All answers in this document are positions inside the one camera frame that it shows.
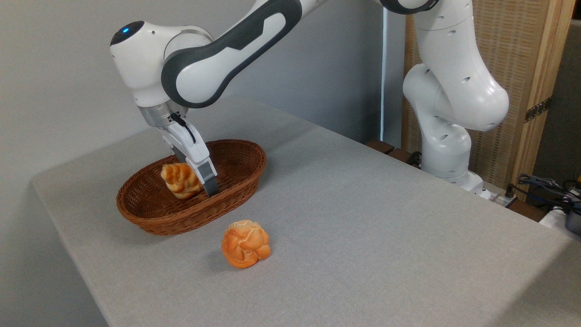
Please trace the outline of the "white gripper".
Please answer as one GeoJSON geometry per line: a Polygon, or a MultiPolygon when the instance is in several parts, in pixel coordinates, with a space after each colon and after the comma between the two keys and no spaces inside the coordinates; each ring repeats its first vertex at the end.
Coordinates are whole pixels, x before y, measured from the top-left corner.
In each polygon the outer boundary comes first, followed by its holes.
{"type": "Polygon", "coordinates": [[[173,155],[181,163],[188,163],[194,170],[209,198],[217,195],[219,186],[217,172],[210,159],[209,149],[195,126],[183,119],[185,126],[179,122],[170,122],[158,127],[162,139],[174,151],[173,155]]]}

